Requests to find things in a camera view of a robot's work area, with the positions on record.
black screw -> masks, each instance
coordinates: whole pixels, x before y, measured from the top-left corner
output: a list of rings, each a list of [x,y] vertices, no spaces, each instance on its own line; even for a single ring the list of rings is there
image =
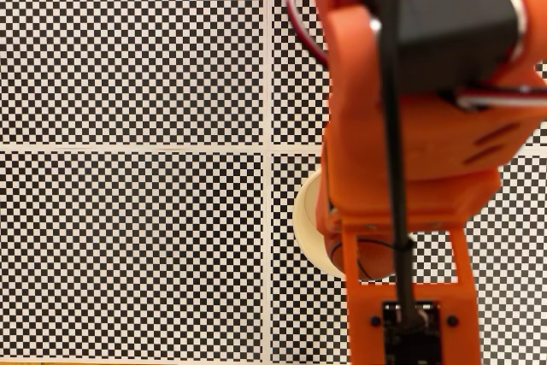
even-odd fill
[[[373,327],[379,327],[379,324],[382,323],[382,320],[378,316],[371,316],[370,317],[370,325]]]
[[[457,327],[457,325],[460,323],[460,320],[458,320],[457,316],[451,315],[446,319],[446,323],[449,325],[449,327]]]

black and white checkerboard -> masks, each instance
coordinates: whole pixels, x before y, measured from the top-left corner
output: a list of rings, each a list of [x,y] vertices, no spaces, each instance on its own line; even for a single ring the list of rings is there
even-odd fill
[[[291,227],[328,86],[283,0],[0,0],[0,359],[346,363]],[[546,133],[468,223],[484,365],[547,363]]]
[[[0,141],[253,144],[262,0],[0,0]]]
[[[262,156],[0,153],[0,357],[259,360]]]

cable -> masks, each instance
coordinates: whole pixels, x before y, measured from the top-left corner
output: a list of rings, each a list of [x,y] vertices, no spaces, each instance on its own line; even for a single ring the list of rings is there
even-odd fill
[[[476,106],[545,106],[547,87],[473,85],[456,94],[456,103],[469,109]]]
[[[357,238],[357,243],[370,243],[370,244],[378,244],[378,245],[383,245],[384,247],[387,247],[387,248],[391,248],[392,250],[395,250],[395,247],[393,246],[393,244],[390,244],[390,243],[386,243],[385,241],[382,241],[381,239],[376,239],[376,238],[363,238],[363,237],[358,237]],[[411,239],[410,240],[410,246],[412,246],[414,248],[414,245],[415,245],[415,242]],[[338,248],[340,248],[342,246],[342,243],[341,242],[337,242],[332,248],[331,248],[331,252],[330,252],[330,259],[332,261],[332,256],[334,256],[334,253],[338,250]],[[367,270],[362,266],[361,264],[361,261],[359,260],[359,258],[357,258],[357,266],[359,267],[359,269],[361,270],[361,272],[363,274],[365,274],[368,278],[368,280],[370,281],[375,281],[376,279],[374,279],[373,277],[371,277]]]
[[[409,247],[410,239],[407,233],[402,133],[397,95],[398,6],[399,0],[380,0],[382,30],[379,32],[379,62],[393,238],[394,247],[398,249],[393,254],[397,299],[401,307],[400,325],[402,330],[412,331],[423,326],[424,322],[416,308],[412,283],[412,247]]]
[[[326,52],[315,42],[304,27],[297,8],[297,0],[286,0],[287,14],[297,37],[304,48],[325,68],[328,68]]]

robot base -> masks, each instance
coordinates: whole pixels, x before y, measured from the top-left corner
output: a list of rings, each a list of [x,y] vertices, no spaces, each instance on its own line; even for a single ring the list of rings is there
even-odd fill
[[[325,274],[344,278],[332,264],[325,248],[324,237],[315,228],[315,205],[321,181],[321,169],[312,173],[297,194],[292,211],[294,234],[302,253]]]

orange 3d-printed part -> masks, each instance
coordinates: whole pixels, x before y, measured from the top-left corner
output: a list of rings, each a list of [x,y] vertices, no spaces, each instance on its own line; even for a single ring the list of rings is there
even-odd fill
[[[544,85],[534,65],[547,57],[544,0],[523,0],[527,28],[520,56],[496,72],[496,85]],[[384,301],[395,301],[393,284],[362,283],[356,260],[371,277],[392,272],[391,250],[358,244],[357,237],[391,241],[385,135],[379,102],[379,56],[370,15],[358,0],[316,0],[328,44],[332,82],[330,121],[323,136],[316,226],[327,251],[345,273],[350,360],[385,363],[381,327]],[[457,282],[415,284],[417,300],[439,303],[443,365],[479,365],[479,329],[473,273],[463,226],[499,187],[497,168],[507,163],[547,115],[545,107],[459,109],[437,95],[400,99],[408,230],[447,231]],[[335,244],[342,242],[341,247]],[[457,327],[446,323],[460,319]]]

